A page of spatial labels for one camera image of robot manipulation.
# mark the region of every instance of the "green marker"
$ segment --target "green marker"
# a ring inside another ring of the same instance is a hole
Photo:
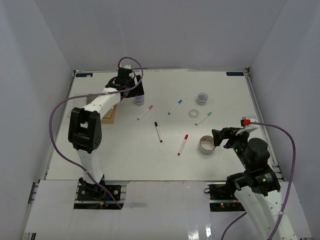
[[[195,125],[198,126],[200,123],[202,123],[207,117],[209,117],[212,114],[212,112],[209,112],[204,118],[202,118],[200,121],[198,121]]]

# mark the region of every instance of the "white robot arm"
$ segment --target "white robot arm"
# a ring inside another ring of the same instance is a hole
[[[257,125],[246,125],[244,121],[257,122],[256,119],[243,119],[244,128],[226,127],[212,130],[215,146],[228,139],[223,146],[233,149],[245,168],[244,172],[227,177],[225,188],[235,196],[246,210],[254,227],[266,240],[276,225],[279,214],[282,215],[280,225],[273,240],[298,240],[288,215],[280,212],[282,194],[276,174],[268,164],[270,153],[268,145],[260,138],[249,138],[249,133],[257,129]]]
[[[97,96],[83,108],[75,107],[71,111],[68,140],[76,149],[81,165],[97,183],[104,180],[97,153],[97,148],[102,141],[101,119],[123,98],[132,98],[145,94],[142,82],[131,91],[108,93],[132,88],[135,86],[135,77],[139,82],[141,76],[136,76],[130,65],[119,67],[118,76],[112,78],[105,86],[102,92],[105,93],[104,95]],[[80,182],[92,191],[99,190],[94,186],[94,182],[86,172],[83,173],[83,178],[80,178]]]

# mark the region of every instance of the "white wall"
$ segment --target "white wall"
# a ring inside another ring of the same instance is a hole
[[[252,81],[266,123],[283,126],[297,148],[294,185],[313,239],[320,239],[320,2],[288,0],[252,66]],[[269,130],[288,179],[292,147]]]
[[[0,238],[17,240],[51,144],[50,112],[72,80],[34,0],[0,0],[0,73]]]
[[[35,0],[73,70],[252,65],[286,0]]]

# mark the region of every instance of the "whiteboard surface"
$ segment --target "whiteboard surface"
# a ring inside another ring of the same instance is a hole
[[[93,77],[76,77],[70,96],[99,93],[116,72],[94,72]],[[114,181],[225,181],[227,176],[245,169],[232,149],[216,147],[212,155],[198,150],[202,136],[211,130],[240,127],[243,116],[255,115],[255,108],[244,76],[227,76],[225,72],[187,69],[145,70],[143,77],[145,104],[137,106],[133,98],[118,104],[114,124],[102,124],[102,142],[97,149],[100,167],[106,180]],[[196,103],[198,93],[206,92],[206,105]],[[182,99],[172,115],[171,108]],[[57,146],[68,158],[80,163],[76,150],[68,142],[68,113],[82,107],[85,99],[71,100],[62,119]],[[137,117],[150,105],[153,108],[141,119]],[[199,111],[190,118],[191,109]],[[195,123],[212,112],[205,121]],[[163,143],[159,142],[154,122],[158,123]],[[178,150],[189,137],[183,152]],[[260,128],[251,137],[263,138]],[[82,170],[53,153],[46,179],[77,180]]]
[[[36,240],[219,240],[242,212],[210,212],[206,182],[131,181],[122,210],[73,209],[78,181],[42,180],[25,232]],[[288,183],[280,182],[282,199]],[[311,234],[294,184],[285,210],[298,238]],[[259,239],[248,216],[226,240]]]

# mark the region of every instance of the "black label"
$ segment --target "black label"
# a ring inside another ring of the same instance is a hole
[[[76,78],[86,78],[86,77],[92,77],[94,74],[93,73],[77,73],[75,75]]]
[[[227,71],[227,76],[244,76],[244,73],[242,71]]]

